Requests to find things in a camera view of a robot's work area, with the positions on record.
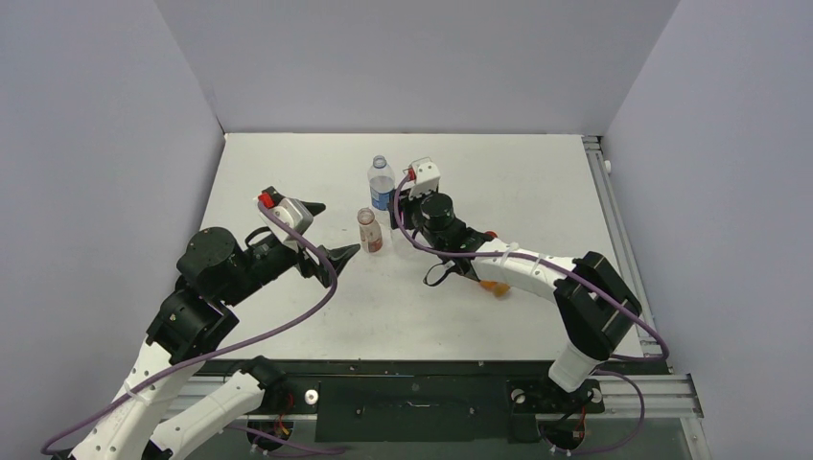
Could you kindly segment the clear crushed plastic bottle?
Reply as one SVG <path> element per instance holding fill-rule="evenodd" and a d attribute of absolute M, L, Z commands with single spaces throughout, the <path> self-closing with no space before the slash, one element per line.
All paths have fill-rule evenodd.
<path fill-rule="evenodd" d="M 413 259 L 419 255 L 419 251 L 414 248 L 398 227 L 390 231 L 390 241 L 395 255 L 400 259 Z"/>

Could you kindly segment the small bottle red label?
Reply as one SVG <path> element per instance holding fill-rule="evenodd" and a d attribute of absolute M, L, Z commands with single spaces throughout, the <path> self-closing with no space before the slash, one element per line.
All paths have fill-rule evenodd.
<path fill-rule="evenodd" d="M 375 213 L 370 208 L 359 209 L 357 222 L 362 249 L 367 253 L 379 252 L 383 248 L 383 234 Z"/>

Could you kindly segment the Pepsi bottle blue label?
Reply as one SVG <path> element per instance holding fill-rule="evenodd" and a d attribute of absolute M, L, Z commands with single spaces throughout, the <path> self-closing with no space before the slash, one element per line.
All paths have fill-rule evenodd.
<path fill-rule="evenodd" d="M 367 172 L 371 204 L 374 209 L 387 211 L 395 190 L 395 177 L 383 155 L 376 155 Z"/>

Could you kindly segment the orange juice bottle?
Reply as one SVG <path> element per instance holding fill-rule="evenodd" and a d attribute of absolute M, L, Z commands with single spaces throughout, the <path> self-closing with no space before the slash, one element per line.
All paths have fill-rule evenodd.
<path fill-rule="evenodd" d="M 502 298 L 506 296 L 509 292 L 511 287 L 503 282 L 496 282 L 496 281 L 479 281 L 479 285 L 490 292 L 496 298 Z"/>

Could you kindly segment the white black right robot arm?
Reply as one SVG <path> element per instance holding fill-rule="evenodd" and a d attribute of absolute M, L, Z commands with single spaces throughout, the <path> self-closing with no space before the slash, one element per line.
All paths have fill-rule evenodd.
<path fill-rule="evenodd" d="M 492 232 L 479 232 L 458 218 L 452 199 L 431 192 L 412 198 L 401 192 L 388 204 L 393 228 L 416 248 L 436 256 L 445 275 L 502 283 L 556 305 L 568 342 L 541 383 L 543 401 L 564 409 L 579 388 L 615 351 L 641 315 L 641 304 L 600 253 L 553 257 L 519 248 Z"/>

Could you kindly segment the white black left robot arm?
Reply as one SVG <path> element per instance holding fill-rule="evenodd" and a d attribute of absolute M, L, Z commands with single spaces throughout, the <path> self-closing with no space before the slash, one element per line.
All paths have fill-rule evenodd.
<path fill-rule="evenodd" d="M 178 260 L 179 279 L 149 325 L 138 357 L 110 405 L 85 421 L 74 447 L 42 453 L 55 459 L 183 459 L 230 423 L 254 410 L 289 409 L 286 374 L 270 359 L 241 364 L 218 389 L 175 416 L 172 402 L 238 324 L 233 308 L 290 269 L 315 278 L 329 294 L 358 244 L 316 246 L 304 234 L 321 203 L 261 195 L 265 226 L 238 242 L 225 228 L 194 234 Z"/>

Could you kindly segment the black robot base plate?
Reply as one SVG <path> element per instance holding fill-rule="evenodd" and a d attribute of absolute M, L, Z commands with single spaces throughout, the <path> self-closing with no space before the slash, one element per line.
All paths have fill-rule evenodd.
<path fill-rule="evenodd" d="M 588 379 L 568 393 L 549 361 L 278 360 L 282 388 L 247 419 L 313 422 L 324 443 L 534 443 L 538 428 L 569 428 L 605 410 Z"/>

